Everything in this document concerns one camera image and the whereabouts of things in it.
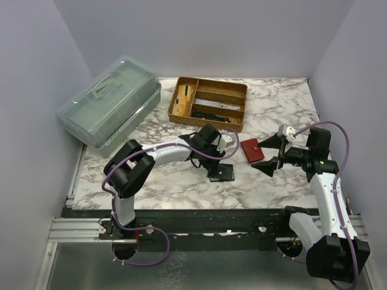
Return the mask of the black leather card holder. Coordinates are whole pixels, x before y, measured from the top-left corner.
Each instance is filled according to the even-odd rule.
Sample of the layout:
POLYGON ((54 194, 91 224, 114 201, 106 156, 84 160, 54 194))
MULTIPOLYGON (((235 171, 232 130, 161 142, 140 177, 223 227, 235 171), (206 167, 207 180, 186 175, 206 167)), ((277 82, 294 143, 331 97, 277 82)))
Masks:
POLYGON ((232 164, 218 164, 217 168, 208 171, 207 177, 210 182, 228 182, 235 180, 232 164))

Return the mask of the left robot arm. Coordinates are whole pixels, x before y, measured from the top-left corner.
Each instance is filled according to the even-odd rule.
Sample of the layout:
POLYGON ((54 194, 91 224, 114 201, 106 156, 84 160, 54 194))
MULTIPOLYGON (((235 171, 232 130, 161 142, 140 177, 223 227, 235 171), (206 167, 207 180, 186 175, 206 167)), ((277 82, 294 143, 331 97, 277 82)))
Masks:
POLYGON ((215 170, 226 154, 228 135, 211 124, 198 132, 180 135, 167 143, 141 145, 126 142, 105 166, 102 189, 112 194, 112 218, 118 228, 135 219, 134 196, 143 187, 152 169, 174 162, 197 160, 208 172, 215 170))

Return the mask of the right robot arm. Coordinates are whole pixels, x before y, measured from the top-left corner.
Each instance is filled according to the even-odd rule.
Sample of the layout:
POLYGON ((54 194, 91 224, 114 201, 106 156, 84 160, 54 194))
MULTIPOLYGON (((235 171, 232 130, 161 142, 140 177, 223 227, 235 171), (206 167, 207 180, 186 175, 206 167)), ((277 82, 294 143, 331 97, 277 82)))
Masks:
POLYGON ((341 167, 329 159, 331 133, 319 127, 308 128, 304 149, 292 146, 298 133, 282 125, 274 136, 259 143, 260 147, 278 149, 269 161, 253 164, 268 176, 284 164, 300 167, 317 200, 320 225, 300 207, 287 206, 280 220, 284 233, 294 233, 306 250, 305 264, 312 277, 327 279, 332 284, 345 282, 355 285, 364 267, 370 248, 359 239, 346 211, 340 184, 341 167))

